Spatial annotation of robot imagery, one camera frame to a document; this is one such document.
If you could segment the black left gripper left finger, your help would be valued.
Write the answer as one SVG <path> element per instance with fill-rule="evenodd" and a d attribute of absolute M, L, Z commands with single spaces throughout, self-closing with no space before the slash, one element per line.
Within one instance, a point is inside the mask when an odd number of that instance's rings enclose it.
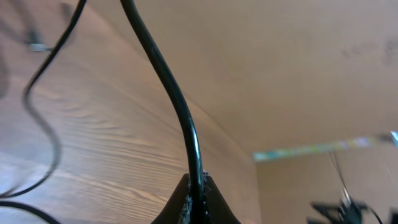
<path fill-rule="evenodd" d="M 189 174 L 184 174 L 165 204 L 165 207 L 152 221 L 152 224 L 178 223 L 180 214 L 183 211 L 183 206 L 186 202 L 186 197 L 189 196 L 189 183 Z"/>

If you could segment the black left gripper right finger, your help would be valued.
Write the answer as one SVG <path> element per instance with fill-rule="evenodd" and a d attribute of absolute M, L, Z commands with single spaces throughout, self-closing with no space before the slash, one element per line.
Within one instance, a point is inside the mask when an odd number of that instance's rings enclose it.
<path fill-rule="evenodd" d="M 240 224 L 209 173 L 204 175 L 206 218 L 209 224 Z"/>

